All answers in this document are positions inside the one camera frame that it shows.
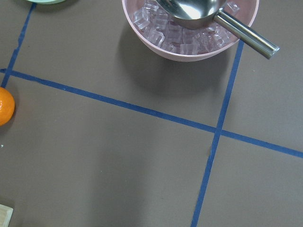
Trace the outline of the bamboo cutting board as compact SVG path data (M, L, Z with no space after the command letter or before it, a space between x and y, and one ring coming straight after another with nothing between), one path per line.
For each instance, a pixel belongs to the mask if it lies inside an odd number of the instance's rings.
M0 205L0 227L8 227L12 213L13 213L13 208L5 206L5 205Z

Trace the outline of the pink bowl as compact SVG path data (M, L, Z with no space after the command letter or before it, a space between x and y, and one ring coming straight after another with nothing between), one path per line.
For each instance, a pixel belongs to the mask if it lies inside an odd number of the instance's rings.
M240 10L235 15L235 17L240 20L242 23L244 23L247 26L251 26L255 20L255 17L258 12L259 7L259 0L235 0L235 4L237 4L240 7ZM144 43L145 46L147 46L151 51L156 53L157 55L173 60L173 61L179 61L179 62L194 62L194 61L200 61L204 59L211 58L217 54L220 54L221 52L227 50L228 48L232 47L234 44L236 44L239 41L239 38L232 35L230 38L230 43L216 51L209 52L209 53L203 53L198 55L182 55L177 53L168 52L166 50L163 50L154 44L150 43L148 40L146 40L143 36L143 32L139 31L137 27L133 24L134 19L134 12L139 10L144 5L143 0L122 0L122 6L125 13L125 17L130 24L131 28L134 30L138 38Z

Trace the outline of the light green plate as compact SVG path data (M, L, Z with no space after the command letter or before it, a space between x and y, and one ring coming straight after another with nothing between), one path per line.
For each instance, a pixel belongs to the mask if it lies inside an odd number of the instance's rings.
M64 2L65 0L27 0L32 3L42 4L42 5L51 5Z

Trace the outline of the orange fruit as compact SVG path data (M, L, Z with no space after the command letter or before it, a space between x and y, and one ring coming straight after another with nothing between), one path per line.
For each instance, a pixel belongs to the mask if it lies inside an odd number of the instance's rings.
M12 94L5 88L0 88L0 125L5 125L13 116L15 100Z

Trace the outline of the metal scoop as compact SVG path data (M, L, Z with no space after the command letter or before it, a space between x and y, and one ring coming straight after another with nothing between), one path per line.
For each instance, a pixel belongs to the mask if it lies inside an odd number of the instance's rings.
M227 13L225 0L158 0L157 3L176 23L187 29L195 30L216 22L267 59L280 50L279 46Z

